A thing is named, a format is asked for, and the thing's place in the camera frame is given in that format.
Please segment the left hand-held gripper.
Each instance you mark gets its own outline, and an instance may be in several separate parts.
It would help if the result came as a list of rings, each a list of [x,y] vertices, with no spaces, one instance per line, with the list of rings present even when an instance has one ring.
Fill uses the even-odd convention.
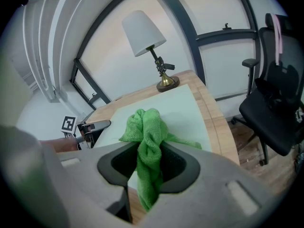
[[[76,139],[78,149],[92,149],[95,145],[92,131],[101,131],[111,125],[110,120],[102,120],[93,123],[79,122],[73,116],[65,116],[61,132],[65,138],[73,137]]]

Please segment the black office chair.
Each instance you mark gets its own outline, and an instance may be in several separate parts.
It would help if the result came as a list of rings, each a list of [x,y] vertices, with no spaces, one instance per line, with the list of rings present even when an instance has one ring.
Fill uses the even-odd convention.
[[[268,148],[286,156],[304,140],[304,120],[298,123],[295,117],[298,108],[304,107],[304,47],[287,16],[267,13],[265,24],[258,32],[264,54],[261,76],[253,78],[258,60],[242,62],[249,69],[249,86],[256,88],[248,89],[239,107],[242,118],[231,119],[232,124],[239,122],[253,130],[249,142],[259,138],[264,155],[261,166],[269,163]]]

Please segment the green cloth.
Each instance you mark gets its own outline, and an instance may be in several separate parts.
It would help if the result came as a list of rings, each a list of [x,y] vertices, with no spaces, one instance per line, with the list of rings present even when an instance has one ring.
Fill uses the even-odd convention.
[[[170,133],[159,111],[154,108],[147,111],[138,109],[129,116],[125,132],[119,141],[139,143],[136,165],[137,194],[146,211],[155,204],[163,184],[161,143],[169,141],[202,149],[200,143],[181,139]]]

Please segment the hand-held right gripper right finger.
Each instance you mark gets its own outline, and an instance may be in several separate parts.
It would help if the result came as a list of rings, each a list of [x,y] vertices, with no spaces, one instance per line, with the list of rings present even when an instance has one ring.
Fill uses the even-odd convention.
[[[280,198],[233,161],[184,144],[161,144],[165,181],[146,228],[258,228]]]

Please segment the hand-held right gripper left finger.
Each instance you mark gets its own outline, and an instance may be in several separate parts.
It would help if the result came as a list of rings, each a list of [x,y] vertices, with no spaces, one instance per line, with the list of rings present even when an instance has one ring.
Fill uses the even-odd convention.
[[[137,148],[121,142],[58,154],[71,225],[132,224],[127,182],[136,167]]]

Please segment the white shade brass table lamp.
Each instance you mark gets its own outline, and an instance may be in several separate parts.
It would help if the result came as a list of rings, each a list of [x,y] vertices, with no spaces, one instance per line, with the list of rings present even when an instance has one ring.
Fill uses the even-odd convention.
[[[166,74],[167,70],[174,70],[175,65],[164,63],[162,57],[157,56],[154,51],[166,42],[166,38],[152,20],[143,11],[136,10],[122,20],[122,27],[135,57],[151,53],[161,78],[156,86],[158,92],[178,87],[180,79]]]

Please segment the person's left forearm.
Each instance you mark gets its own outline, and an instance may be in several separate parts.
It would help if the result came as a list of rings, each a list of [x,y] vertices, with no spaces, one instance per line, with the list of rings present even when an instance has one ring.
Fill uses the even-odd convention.
[[[55,152],[72,152],[78,151],[78,143],[76,138],[67,137],[67,138],[59,138],[53,140],[40,141],[42,145],[51,146],[54,148]]]

